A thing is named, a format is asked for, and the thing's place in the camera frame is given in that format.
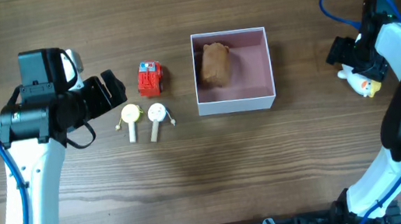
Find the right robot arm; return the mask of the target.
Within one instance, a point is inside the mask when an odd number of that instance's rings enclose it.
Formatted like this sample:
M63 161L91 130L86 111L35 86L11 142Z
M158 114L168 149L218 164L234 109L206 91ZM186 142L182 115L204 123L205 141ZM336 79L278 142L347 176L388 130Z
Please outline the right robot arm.
M339 79L373 96L388 71L399 85L381 125L382 147L358 182L332 203L329 224L388 224L385 215L401 191L401 19L392 0L364 0L355 38L337 37L326 62L340 64Z

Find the brown plush bear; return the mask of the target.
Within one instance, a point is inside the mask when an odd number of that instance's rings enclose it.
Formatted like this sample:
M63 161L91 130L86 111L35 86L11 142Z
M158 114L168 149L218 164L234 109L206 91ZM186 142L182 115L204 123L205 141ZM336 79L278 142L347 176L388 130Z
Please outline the brown plush bear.
M201 83L209 88L228 86L231 79L230 48L220 43L203 46Z

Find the white plush chicken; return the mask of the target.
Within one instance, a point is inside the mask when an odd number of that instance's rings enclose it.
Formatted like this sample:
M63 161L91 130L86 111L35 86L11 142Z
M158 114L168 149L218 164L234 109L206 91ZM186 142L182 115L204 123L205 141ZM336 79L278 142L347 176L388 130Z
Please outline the white plush chicken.
M374 81L361 74L353 73L353 67L342 64L342 69L337 72L339 79L348 81L350 87L363 97L374 97L382 87L380 82Z

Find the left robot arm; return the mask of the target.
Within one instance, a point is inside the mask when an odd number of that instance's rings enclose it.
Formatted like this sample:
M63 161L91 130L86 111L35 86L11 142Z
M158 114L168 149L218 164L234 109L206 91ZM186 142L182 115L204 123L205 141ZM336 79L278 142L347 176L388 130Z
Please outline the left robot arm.
M127 101L110 70L83 79L79 54L61 48L20 52L21 84L0 112L5 224L59 224L58 192L68 135Z

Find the yellow wooden rattle drum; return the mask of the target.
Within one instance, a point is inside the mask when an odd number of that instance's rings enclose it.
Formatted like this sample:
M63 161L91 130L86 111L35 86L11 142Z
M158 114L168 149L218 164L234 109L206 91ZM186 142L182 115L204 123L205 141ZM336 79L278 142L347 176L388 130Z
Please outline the yellow wooden rattle drum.
M137 142L137 133L136 133L136 123L138 119L141 118L143 110L140 108L140 106L130 103L126 104L124 108L121 110L121 117L119 119L118 124L115 125L115 130L120 131L121 129L121 124L126 123L128 124L128 139L131 144Z

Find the white wooden rattle drum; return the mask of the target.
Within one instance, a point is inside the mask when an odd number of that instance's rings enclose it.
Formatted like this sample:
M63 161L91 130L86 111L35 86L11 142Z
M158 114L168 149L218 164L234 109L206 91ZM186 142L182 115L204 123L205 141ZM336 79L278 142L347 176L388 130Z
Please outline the white wooden rattle drum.
M173 126L176 125L176 120L173 119L168 109L162 103L154 103L151 105L151 107L148 109L147 116L149 120L153 122L150 141L154 143L158 141L160 122L163 121L165 117L168 117L171 120L171 124Z

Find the red toy fire truck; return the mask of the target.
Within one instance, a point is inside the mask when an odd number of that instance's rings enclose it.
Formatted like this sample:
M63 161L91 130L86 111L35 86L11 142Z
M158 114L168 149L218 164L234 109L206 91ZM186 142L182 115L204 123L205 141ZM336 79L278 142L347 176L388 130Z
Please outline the red toy fire truck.
M138 69L138 91L141 96L159 96L163 90L163 70L158 61L142 61Z

